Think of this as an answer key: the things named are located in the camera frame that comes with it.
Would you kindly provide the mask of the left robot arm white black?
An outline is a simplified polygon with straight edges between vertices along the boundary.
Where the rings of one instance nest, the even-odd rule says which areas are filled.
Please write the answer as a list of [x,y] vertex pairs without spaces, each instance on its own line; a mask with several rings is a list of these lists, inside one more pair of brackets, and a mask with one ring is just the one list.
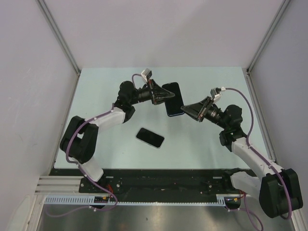
[[60,142],[60,150],[65,152],[68,163],[76,164],[90,179],[89,186],[95,192],[102,192],[106,188],[106,180],[102,178],[104,171],[94,157],[99,132],[129,121],[135,113],[135,104],[151,101],[153,105],[159,105],[174,96],[153,79],[139,89],[133,82],[124,81],[109,111],[88,120],[79,116],[71,118]]

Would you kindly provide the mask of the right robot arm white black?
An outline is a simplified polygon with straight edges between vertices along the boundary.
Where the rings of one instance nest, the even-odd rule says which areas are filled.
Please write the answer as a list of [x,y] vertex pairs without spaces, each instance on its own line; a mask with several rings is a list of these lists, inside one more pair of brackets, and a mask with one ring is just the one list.
[[227,193],[241,190],[258,200],[263,212],[270,218],[282,216],[303,207],[303,199],[297,173],[284,169],[261,155],[249,142],[241,123],[242,109],[234,104],[222,111],[210,97],[181,109],[192,119],[209,120],[222,128],[219,140],[222,146],[241,158],[254,172],[248,175],[239,168],[225,173],[222,188]]

